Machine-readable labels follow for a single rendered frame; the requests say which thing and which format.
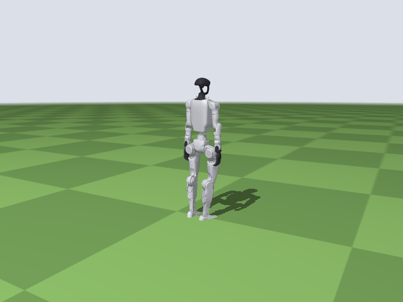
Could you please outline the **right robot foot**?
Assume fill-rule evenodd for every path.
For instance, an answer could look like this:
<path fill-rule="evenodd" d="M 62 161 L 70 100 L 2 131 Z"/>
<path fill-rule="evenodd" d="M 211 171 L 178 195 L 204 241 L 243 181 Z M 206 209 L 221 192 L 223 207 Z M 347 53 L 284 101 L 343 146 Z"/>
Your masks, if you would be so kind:
<path fill-rule="evenodd" d="M 210 214 L 208 214 L 208 216 L 207 217 L 204 217 L 204 215 L 201 215 L 200 217 L 199 217 L 199 220 L 208 220 L 208 219 L 212 219 L 212 218 L 216 218 L 217 217 L 217 215 L 210 215 Z"/>

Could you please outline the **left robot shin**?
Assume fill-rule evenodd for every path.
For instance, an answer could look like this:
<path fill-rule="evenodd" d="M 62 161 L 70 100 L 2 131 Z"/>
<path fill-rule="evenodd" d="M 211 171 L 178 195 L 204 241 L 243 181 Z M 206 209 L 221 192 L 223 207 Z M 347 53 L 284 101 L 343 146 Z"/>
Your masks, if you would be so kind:
<path fill-rule="evenodd" d="M 188 178 L 186 179 L 187 182 L 187 195 L 188 195 L 188 199 L 189 199 L 189 204 L 190 204 L 190 211 L 192 210 L 192 212 L 195 212 L 195 199 L 196 199 L 196 195 L 197 195 L 197 184 L 195 186 L 190 186 L 188 184 Z"/>

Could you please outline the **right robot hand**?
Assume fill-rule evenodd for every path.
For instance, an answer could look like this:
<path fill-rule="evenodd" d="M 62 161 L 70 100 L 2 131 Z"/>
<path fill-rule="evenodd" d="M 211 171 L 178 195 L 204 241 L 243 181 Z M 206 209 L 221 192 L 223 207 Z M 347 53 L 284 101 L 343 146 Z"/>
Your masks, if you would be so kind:
<path fill-rule="evenodd" d="M 216 163 L 213 166 L 218 166 L 220 163 L 220 159 L 221 159 L 221 150 L 219 150 L 218 146 L 215 146 L 215 152 L 217 153 L 216 155 Z"/>

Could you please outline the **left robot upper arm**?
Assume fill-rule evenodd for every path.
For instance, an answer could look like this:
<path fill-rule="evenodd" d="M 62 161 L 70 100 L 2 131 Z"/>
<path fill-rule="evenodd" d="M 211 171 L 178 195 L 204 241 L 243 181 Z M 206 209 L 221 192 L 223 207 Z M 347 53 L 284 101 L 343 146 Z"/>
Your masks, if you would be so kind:
<path fill-rule="evenodd" d="M 191 100 L 187 101 L 185 104 L 185 106 L 186 106 L 186 126 L 193 127 L 191 124 L 190 103 L 191 103 Z"/>

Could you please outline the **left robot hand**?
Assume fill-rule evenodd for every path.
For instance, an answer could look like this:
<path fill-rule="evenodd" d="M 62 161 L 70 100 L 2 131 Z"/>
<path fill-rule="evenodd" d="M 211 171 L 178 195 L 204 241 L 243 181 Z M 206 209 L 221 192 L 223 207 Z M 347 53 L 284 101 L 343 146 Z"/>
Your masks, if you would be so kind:
<path fill-rule="evenodd" d="M 186 148 L 187 145 L 188 145 L 188 142 L 185 141 L 185 142 L 184 142 L 185 148 Z M 184 159 L 185 159 L 185 160 L 188 160 L 188 157 L 189 157 L 189 154 L 187 154 L 187 153 L 186 153 L 186 149 L 184 149 Z"/>

